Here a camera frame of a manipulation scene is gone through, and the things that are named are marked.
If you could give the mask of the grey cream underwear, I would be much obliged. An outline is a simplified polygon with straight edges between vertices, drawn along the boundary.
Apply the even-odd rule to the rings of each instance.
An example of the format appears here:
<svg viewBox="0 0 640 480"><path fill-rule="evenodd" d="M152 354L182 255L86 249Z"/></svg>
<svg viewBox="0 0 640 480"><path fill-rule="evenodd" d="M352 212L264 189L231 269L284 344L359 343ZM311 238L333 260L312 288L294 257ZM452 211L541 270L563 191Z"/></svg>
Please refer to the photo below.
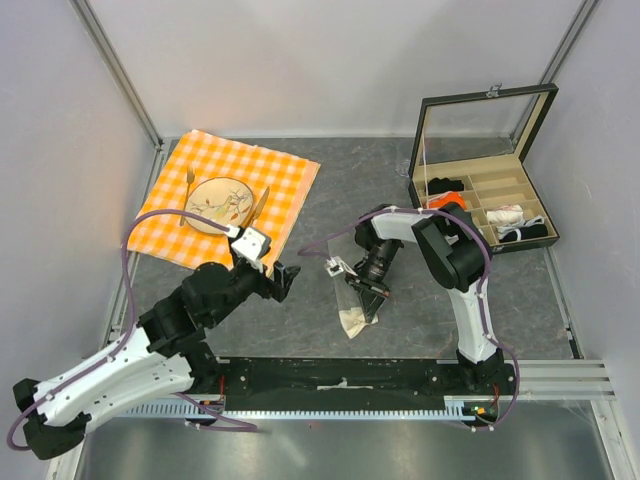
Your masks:
<svg viewBox="0 0 640 480"><path fill-rule="evenodd" d="M354 267L365 255L365 251L355 243L352 234L331 239L328 242L328 251L331 257L339 257L350 267ZM355 338L368 326L378 323L378 315L375 315L371 322L365 319L357 292L346 283L345 273L334 276L333 284L340 324L349 339Z"/></svg>

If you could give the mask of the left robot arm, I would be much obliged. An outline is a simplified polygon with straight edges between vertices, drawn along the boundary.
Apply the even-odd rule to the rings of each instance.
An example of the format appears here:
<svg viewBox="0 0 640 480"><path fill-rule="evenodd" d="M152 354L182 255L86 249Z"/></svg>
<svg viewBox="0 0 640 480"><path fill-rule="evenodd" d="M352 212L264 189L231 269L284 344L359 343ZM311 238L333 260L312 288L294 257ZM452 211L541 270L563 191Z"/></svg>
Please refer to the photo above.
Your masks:
<svg viewBox="0 0 640 480"><path fill-rule="evenodd" d="M94 356L50 380L19 381L13 393L24 416L25 450L49 460L138 404L174 393L211 392L221 373L205 342L207 330L253 294L283 301L299 272L281 263L272 275L246 261L232 269L205 263Z"/></svg>

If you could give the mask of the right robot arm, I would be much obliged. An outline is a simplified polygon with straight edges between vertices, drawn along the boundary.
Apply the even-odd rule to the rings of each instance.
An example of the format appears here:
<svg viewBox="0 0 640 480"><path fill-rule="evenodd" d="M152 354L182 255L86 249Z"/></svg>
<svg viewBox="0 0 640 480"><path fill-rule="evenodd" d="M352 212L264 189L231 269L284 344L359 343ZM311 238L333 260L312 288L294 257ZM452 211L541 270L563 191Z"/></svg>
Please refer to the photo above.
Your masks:
<svg viewBox="0 0 640 480"><path fill-rule="evenodd" d="M492 253L462 207L448 203L424 210L380 205L359 219L355 242L365 256L345 269L345 280L357 292L366 321L372 321L390 297L384 278L398 250L406 242L414 243L453 307L460 386L477 394L514 378L495 338L486 300Z"/></svg>

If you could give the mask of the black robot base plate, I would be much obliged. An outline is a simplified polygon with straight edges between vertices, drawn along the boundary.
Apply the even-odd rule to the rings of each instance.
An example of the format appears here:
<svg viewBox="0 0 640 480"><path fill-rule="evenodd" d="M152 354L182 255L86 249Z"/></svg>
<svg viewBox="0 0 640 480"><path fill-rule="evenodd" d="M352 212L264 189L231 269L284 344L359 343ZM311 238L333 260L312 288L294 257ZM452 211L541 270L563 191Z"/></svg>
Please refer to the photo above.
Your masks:
<svg viewBox="0 0 640 480"><path fill-rule="evenodd" d="M228 357L198 371L189 392L221 394L224 402L247 406L431 406L446 396L513 394L516 374L506 364L512 380L472 389L457 360Z"/></svg>

